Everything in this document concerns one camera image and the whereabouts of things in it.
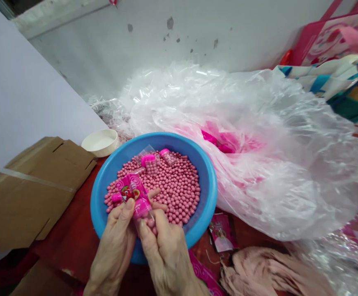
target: white bowl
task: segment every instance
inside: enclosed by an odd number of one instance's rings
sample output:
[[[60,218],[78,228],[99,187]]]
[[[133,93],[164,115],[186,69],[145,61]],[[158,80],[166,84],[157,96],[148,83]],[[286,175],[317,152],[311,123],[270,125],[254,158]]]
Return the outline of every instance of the white bowl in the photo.
[[[114,152],[120,145],[114,129],[103,129],[88,135],[81,146],[96,157],[105,157]]]

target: packing tape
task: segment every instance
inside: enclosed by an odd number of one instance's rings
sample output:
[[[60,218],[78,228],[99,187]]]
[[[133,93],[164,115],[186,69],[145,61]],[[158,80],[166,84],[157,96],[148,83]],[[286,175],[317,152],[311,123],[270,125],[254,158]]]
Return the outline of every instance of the packing tape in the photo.
[[[15,178],[23,179],[23,180],[40,183],[40,184],[47,185],[47,186],[50,186],[50,187],[55,187],[55,188],[62,189],[62,190],[65,190],[65,191],[69,191],[69,192],[72,192],[72,193],[76,192],[76,190],[73,189],[73,188],[69,188],[69,187],[66,187],[66,186],[55,184],[53,182],[46,181],[46,180],[43,180],[43,179],[40,179],[40,178],[37,178],[37,177],[34,177],[34,176],[30,176],[30,175],[26,175],[24,173],[13,171],[11,169],[3,168],[3,169],[0,170],[0,173],[3,173],[3,174],[8,175],[8,176],[15,177]]]

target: pink candy ball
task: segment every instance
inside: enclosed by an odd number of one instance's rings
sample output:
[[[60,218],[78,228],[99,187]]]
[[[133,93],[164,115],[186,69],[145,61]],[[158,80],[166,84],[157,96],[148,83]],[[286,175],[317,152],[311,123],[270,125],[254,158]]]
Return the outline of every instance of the pink candy ball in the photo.
[[[199,176],[196,167],[188,159],[187,155],[178,152],[172,152],[169,158],[159,156],[159,152],[149,152],[156,155],[156,162],[148,162],[146,170],[139,173],[141,182],[146,189],[161,188],[161,192],[155,196],[152,201],[165,204],[168,209],[165,216],[172,224],[178,224],[181,227],[188,223],[190,217],[194,215],[196,206],[200,201],[201,188],[199,185]],[[104,196],[104,203],[108,206],[106,212],[119,206],[121,202],[112,204],[110,197],[119,192],[116,184],[128,173],[141,168],[138,164],[139,157],[135,155],[130,161],[123,164],[122,169],[117,171],[117,180],[111,182],[107,187],[107,194]],[[147,219],[146,223],[157,235],[155,221]]]

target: cardboard box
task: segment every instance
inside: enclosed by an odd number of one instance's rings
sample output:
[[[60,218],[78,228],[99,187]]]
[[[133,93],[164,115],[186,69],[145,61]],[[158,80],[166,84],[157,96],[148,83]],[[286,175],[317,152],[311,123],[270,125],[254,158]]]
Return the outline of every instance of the cardboard box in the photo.
[[[96,165],[70,140],[45,137],[0,172],[0,252],[44,239]]]
[[[28,271],[10,296],[70,296],[74,279],[40,260]]]

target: blue plastic basin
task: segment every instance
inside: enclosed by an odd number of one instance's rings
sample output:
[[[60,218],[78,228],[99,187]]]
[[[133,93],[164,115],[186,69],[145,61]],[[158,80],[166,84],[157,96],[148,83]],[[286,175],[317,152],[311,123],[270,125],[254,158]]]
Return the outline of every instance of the blue plastic basin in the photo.
[[[188,155],[190,161],[198,170],[199,186],[201,187],[200,201],[195,214],[183,227],[187,246],[191,248],[207,229],[215,211],[217,178],[212,162],[205,151],[194,141],[172,133],[158,132],[136,137],[126,142],[109,156],[99,171],[92,188],[91,219],[95,232],[101,238],[108,218],[104,204],[104,196],[107,193],[106,187],[117,178],[117,171],[122,168],[123,163],[131,160],[147,145],[151,145],[155,150],[161,151],[168,148],[171,151]],[[139,239],[136,240],[131,263],[147,264]]]

